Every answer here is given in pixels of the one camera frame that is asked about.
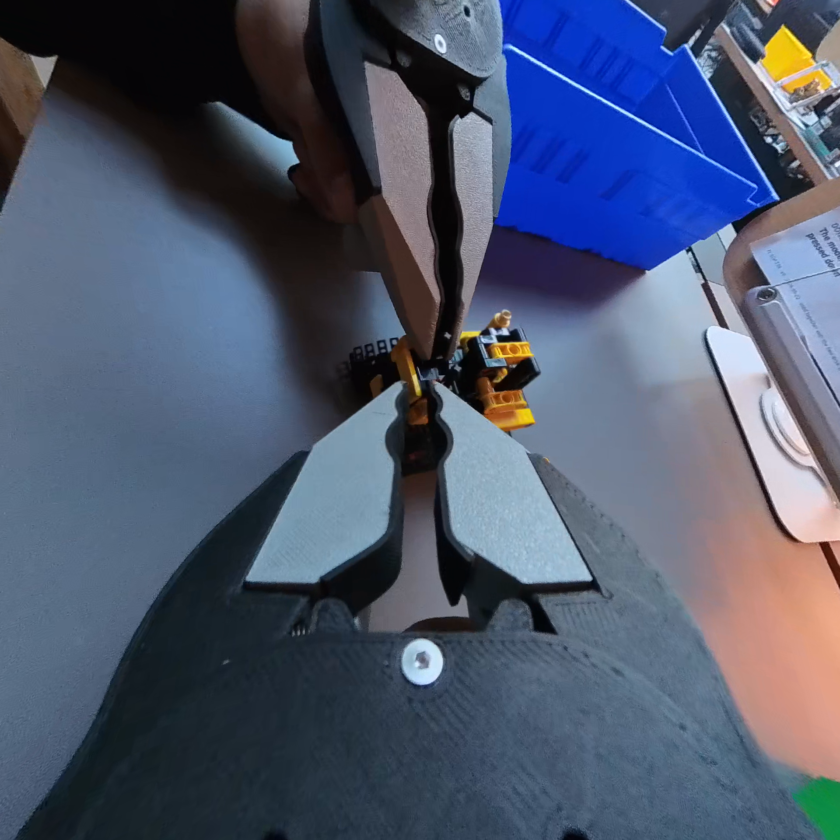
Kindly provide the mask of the black yellow lego model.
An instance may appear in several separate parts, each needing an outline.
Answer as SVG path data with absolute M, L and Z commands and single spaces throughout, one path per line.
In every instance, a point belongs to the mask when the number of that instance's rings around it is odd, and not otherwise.
M 502 309 L 482 330 L 463 331 L 449 360 L 421 360 L 402 337 L 356 346 L 339 364 L 339 379 L 360 405 L 397 382 L 407 385 L 404 476 L 427 473 L 438 462 L 433 384 L 452 392 L 506 434 L 534 425 L 524 389 L 541 370 L 526 333 L 513 326 L 511 318 L 511 312 Z

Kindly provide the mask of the tan instruction board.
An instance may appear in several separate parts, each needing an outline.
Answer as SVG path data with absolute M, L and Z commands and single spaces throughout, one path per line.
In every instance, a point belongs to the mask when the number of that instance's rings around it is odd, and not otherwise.
M 838 202 L 836 178 L 773 205 L 737 234 L 723 263 L 724 285 L 752 336 L 746 296 L 760 286 L 827 275 L 833 288 L 817 309 L 838 329 Z

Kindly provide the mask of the cluttered background workbench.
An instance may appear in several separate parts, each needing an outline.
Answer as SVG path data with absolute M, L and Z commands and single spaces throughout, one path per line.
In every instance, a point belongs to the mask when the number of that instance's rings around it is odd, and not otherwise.
M 751 90 L 752 96 L 770 123 L 787 143 L 794 158 L 800 162 L 803 172 L 808 175 L 813 185 L 819 186 L 837 179 L 838 169 L 832 164 L 825 164 L 814 152 L 805 137 L 804 128 L 791 119 L 792 112 L 785 111 L 775 97 L 773 81 L 761 64 L 751 61 L 733 39 L 729 26 L 720 24 L 715 30 L 715 40 Z

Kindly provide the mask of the black monitor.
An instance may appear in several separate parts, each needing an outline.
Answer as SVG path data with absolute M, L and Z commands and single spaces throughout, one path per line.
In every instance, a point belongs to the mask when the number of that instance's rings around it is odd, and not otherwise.
M 664 46 L 674 51 L 692 44 L 691 50 L 698 56 L 733 4 L 734 1 L 661 2 L 660 23 L 666 28 Z

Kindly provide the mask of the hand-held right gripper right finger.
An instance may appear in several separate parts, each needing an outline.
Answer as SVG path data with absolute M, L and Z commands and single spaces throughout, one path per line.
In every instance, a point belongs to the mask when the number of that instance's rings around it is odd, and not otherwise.
M 469 607 L 496 607 L 593 588 L 529 451 L 442 385 L 429 395 L 439 451 L 437 563 L 449 603 L 464 598 Z

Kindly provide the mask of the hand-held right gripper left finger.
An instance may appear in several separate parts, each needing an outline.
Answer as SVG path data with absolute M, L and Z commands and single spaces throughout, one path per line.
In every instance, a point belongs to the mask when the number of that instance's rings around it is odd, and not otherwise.
M 245 577 L 247 585 L 319 585 L 349 569 L 392 523 L 398 457 L 387 435 L 405 386 L 389 386 L 309 451 Z

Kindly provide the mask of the printed instruction sheet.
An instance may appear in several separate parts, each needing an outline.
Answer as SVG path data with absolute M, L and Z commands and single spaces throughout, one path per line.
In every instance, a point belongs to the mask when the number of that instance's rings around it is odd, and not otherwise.
M 825 472 L 838 472 L 838 209 L 761 239 L 752 257 L 768 281 L 746 297 L 748 323 Z

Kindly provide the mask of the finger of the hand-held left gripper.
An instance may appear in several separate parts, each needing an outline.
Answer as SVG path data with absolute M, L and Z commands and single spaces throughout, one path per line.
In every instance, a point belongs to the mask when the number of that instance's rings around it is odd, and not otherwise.
M 494 222 L 492 125 L 475 112 L 449 124 L 435 174 L 437 280 L 442 302 L 435 359 L 455 354 Z
M 365 62 L 364 81 L 380 186 L 360 206 L 360 222 L 412 349 L 424 361 L 441 361 L 451 356 L 453 344 L 441 330 L 445 294 L 430 221 L 434 174 L 427 109 L 395 70 Z

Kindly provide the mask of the yellow plastic bin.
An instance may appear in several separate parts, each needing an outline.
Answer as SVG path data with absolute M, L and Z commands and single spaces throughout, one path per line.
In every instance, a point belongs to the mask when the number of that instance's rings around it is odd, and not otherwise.
M 817 65 L 812 52 L 785 25 L 780 26 L 768 41 L 760 64 L 790 95 L 797 89 L 813 85 L 818 91 L 826 91 L 833 84 L 826 70 Z

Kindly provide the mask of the brown wooden furniture piece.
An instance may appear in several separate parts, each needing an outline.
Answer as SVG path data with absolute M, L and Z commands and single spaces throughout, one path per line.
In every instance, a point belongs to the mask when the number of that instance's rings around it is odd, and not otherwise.
M 45 86 L 30 55 L 1 40 L 1 199 L 35 126 Z

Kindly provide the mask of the silver metal stand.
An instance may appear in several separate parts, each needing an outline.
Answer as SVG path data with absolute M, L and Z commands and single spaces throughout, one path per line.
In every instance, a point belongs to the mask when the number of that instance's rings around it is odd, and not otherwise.
M 702 287 L 718 320 L 707 351 L 774 519 L 798 543 L 837 542 L 838 498 L 745 322 L 723 285 Z

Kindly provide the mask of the person's left hand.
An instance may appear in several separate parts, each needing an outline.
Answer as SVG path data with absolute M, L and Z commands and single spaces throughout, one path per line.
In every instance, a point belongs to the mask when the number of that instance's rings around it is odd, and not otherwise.
M 321 217 L 355 224 L 358 210 L 340 138 L 322 110 L 305 59 L 310 3 L 238 1 L 239 52 L 259 98 L 297 164 L 288 172 L 297 194 Z

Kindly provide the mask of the green plastic bin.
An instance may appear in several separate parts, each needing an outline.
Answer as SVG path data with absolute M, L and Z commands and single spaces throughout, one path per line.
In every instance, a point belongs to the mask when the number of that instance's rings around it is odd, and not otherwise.
M 839 839 L 839 781 L 798 775 L 792 796 L 825 839 Z

